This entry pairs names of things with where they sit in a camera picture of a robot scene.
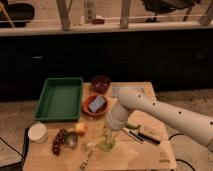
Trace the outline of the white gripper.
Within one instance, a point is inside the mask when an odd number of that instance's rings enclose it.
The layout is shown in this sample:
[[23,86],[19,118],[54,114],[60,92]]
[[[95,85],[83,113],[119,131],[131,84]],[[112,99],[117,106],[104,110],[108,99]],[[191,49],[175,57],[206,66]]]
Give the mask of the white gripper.
[[117,102],[106,114],[105,125],[112,131],[121,131],[130,116],[130,111]]

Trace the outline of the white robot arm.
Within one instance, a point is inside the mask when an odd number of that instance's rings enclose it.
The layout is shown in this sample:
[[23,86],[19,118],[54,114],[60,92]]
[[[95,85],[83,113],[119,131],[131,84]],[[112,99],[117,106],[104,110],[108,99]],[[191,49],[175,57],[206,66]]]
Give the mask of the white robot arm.
[[133,87],[118,90],[117,102],[107,112],[105,124],[112,131],[121,131],[135,110],[151,115],[213,152],[212,117],[158,101]]

